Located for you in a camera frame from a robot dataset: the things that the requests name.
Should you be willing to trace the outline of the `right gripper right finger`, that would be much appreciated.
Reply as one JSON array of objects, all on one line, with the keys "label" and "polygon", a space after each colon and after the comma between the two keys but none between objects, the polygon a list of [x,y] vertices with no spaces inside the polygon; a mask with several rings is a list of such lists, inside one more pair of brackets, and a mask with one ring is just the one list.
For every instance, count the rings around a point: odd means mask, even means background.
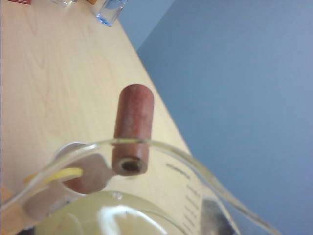
[{"label": "right gripper right finger", "polygon": [[204,198],[201,208],[202,235],[233,235],[234,229],[220,205],[212,199]]}]

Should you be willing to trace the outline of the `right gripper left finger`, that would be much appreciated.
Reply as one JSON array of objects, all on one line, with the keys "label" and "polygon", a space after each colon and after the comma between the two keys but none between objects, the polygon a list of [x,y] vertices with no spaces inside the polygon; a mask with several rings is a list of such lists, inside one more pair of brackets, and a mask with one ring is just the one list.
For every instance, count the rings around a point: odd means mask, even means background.
[{"label": "right gripper left finger", "polygon": [[70,180],[53,180],[39,188],[24,204],[27,215],[48,217],[80,197],[101,191],[114,175],[103,155],[99,153],[83,157],[67,165],[67,168],[79,168],[83,175]]}]

